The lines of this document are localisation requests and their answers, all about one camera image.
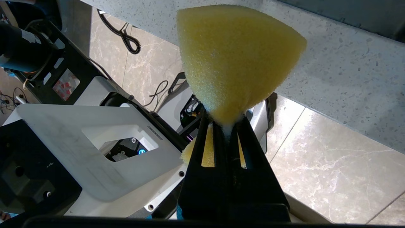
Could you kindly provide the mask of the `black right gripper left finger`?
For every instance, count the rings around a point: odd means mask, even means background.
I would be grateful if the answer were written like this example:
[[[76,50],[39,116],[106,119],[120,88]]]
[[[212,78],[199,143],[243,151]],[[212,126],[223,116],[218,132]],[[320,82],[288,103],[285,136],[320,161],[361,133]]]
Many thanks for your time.
[[[203,167],[207,131],[211,119],[201,114],[201,123],[178,198],[186,220],[234,220],[230,142],[222,128],[213,123],[214,167]]]

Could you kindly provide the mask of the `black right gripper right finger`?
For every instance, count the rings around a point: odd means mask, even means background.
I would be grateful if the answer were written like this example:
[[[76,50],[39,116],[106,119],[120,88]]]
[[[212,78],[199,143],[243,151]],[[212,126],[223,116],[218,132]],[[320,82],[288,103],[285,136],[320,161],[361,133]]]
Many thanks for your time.
[[[291,221],[289,203],[247,117],[232,128],[227,159],[232,216],[266,222]]]

